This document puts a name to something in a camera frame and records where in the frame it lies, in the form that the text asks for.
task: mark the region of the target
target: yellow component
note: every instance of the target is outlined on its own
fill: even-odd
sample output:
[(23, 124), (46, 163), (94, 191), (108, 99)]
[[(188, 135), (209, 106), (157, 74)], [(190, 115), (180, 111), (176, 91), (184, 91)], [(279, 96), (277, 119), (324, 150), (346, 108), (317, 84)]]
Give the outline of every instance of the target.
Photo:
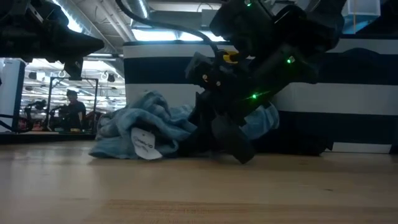
[(238, 63), (238, 62), (233, 62), (231, 60), (231, 55), (235, 55), (235, 54), (237, 54), (237, 52), (233, 52), (233, 51), (227, 50), (226, 53), (227, 53), (226, 55), (223, 55), (223, 58), (224, 58), (225, 62), (227, 62), (227, 63)]

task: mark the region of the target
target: black shirt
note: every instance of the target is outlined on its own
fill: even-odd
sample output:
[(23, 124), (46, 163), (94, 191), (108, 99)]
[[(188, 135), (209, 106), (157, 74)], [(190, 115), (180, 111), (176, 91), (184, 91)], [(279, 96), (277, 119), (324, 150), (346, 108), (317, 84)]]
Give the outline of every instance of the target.
[[(68, 109), (70, 127), (81, 129), (81, 122), (86, 118), (86, 106), (84, 103), (77, 101), (76, 103), (70, 103), (68, 105)], [(82, 114), (81, 122), (79, 119), (79, 113)]]

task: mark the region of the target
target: black cable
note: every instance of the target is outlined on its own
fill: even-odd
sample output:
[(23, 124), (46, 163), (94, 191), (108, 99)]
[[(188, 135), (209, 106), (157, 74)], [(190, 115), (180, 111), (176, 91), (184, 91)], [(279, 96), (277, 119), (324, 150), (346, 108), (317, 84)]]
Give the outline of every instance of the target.
[(145, 18), (139, 17), (139, 16), (135, 15), (133, 12), (131, 12), (122, 3), (122, 0), (116, 0), (116, 4), (119, 6), (120, 10), (122, 10), (122, 12), (125, 13), (128, 17), (130, 17), (131, 19), (133, 19), (133, 20), (135, 20), (137, 22), (140, 22), (142, 24), (147, 24), (147, 25), (152, 26), (152, 27), (161, 27), (161, 28), (165, 28), (165, 29), (179, 30), (179, 31), (186, 32), (186, 33), (189, 33), (189, 34), (192, 34), (192, 35), (195, 35), (197, 37), (202, 38), (203, 41), (211, 47), (211, 49), (214, 51), (215, 57), (217, 58), (218, 47), (205, 34), (202, 34), (201, 32), (199, 32), (199, 31), (197, 31), (195, 29), (188, 28), (188, 27), (183, 27), (183, 26), (178, 26), (178, 25), (173, 25), (173, 24), (167, 24), (167, 23), (164, 23), (164, 22), (151, 21), (149, 19), (145, 19)]
[(203, 4), (208, 5), (212, 10), (214, 10), (214, 9), (213, 9), (213, 6), (211, 6), (211, 5), (208, 4), (207, 2), (201, 2), (201, 3), (199, 4), (199, 6), (197, 7), (197, 12), (199, 12), (200, 6), (202, 6)]

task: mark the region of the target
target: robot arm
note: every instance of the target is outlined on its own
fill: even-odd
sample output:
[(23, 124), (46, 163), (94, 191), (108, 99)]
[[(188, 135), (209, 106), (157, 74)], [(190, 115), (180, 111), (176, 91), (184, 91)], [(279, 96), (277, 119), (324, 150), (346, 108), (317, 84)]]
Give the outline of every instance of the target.
[[(239, 128), (245, 125), (244, 118), (291, 82), (316, 83), (317, 70), (308, 59), (334, 48), (344, 24), (341, 11), (305, 12), (289, 5), (274, 16), (264, 1), (230, 0), (218, 10), (210, 30), (234, 45), (237, 52), (231, 53), (218, 50), (195, 30), (140, 18), (121, 0), (116, 2), (138, 22), (188, 32), (210, 45), (215, 57), (196, 53), (186, 69), (190, 83), (205, 91), (197, 93), (189, 117), (198, 128), (180, 147), (188, 149), (183, 154), (209, 148), (227, 151), (243, 164), (255, 154)], [(248, 56), (254, 58), (249, 64)]]
[(70, 30), (60, 6), (44, 0), (3, 0), (0, 8), (0, 57), (46, 58), (64, 63), (79, 79), (83, 57), (104, 47), (102, 40)]

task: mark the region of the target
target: wooden surface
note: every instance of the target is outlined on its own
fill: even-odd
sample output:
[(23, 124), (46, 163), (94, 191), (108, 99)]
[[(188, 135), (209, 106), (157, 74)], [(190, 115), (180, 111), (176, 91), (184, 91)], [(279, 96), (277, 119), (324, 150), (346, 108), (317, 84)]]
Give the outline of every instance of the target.
[(381, 154), (97, 160), (92, 142), (0, 146), (0, 223), (398, 223)]

